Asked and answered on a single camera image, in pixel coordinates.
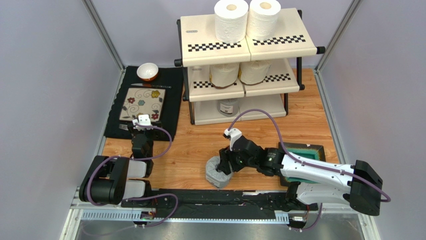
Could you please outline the beige roll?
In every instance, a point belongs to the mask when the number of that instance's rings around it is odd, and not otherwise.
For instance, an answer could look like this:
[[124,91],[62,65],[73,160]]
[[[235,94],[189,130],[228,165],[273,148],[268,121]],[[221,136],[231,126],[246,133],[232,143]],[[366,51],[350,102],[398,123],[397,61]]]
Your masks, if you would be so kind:
[[210,65],[209,80],[216,88],[226,88],[236,82],[239,69],[239,63]]
[[270,60],[256,60],[241,62],[238,77],[245,85],[256,85],[266,77],[272,62]]

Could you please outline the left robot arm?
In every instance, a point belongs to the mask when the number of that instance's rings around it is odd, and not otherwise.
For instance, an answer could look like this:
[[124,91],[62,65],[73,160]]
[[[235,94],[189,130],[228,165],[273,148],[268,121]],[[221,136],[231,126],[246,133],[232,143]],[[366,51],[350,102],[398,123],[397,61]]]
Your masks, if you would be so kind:
[[132,155],[95,156],[79,188],[81,201],[94,206],[119,205],[123,200],[144,198],[151,190],[143,178],[149,177],[154,167],[154,138],[162,133],[171,143],[171,135],[149,121],[134,120],[126,129],[131,134]]

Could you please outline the white paper roll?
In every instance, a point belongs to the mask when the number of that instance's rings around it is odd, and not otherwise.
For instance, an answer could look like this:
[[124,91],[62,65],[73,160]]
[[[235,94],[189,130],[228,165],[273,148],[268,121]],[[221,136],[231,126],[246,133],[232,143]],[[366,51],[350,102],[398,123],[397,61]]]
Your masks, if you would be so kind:
[[249,5],[244,0],[219,0],[214,6],[215,37],[237,43],[246,36]]
[[249,4],[246,36],[253,40],[270,39],[275,32],[281,4],[277,0],[252,0]]

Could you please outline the beige roll front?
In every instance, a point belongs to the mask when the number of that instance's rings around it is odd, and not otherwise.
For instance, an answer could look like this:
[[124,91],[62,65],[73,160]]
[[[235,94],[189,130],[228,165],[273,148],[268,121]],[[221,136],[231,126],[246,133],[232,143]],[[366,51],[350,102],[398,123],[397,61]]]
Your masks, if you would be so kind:
[[209,80],[216,88],[226,88],[236,82],[239,69],[239,63],[210,65]]

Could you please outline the grey roll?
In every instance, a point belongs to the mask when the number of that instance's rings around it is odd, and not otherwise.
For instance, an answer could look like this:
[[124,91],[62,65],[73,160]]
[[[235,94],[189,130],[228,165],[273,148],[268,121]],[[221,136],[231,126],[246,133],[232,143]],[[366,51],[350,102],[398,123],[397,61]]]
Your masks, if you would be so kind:
[[223,189],[229,184],[234,173],[226,175],[224,172],[219,172],[217,170],[219,163],[219,156],[213,156],[206,162],[205,179],[217,189]]
[[217,110],[226,117],[233,117],[239,112],[239,99],[229,98],[217,101]]

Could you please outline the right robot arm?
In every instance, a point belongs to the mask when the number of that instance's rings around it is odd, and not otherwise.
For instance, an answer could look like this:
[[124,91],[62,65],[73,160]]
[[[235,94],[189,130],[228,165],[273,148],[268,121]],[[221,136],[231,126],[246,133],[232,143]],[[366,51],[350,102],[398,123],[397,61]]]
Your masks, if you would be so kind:
[[304,180],[288,187],[290,202],[342,204],[365,215],[380,214],[383,180],[368,162],[357,160],[350,165],[317,161],[282,148],[262,148],[244,136],[222,148],[217,159],[215,170],[227,177],[249,167],[269,177]]

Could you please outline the beige roll back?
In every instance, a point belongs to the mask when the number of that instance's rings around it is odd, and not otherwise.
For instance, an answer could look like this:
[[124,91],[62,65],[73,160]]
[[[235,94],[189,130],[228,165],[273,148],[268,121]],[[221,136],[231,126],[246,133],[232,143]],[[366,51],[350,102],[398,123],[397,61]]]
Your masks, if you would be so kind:
[[256,85],[266,77],[272,62],[270,60],[256,60],[241,62],[238,77],[245,85]]

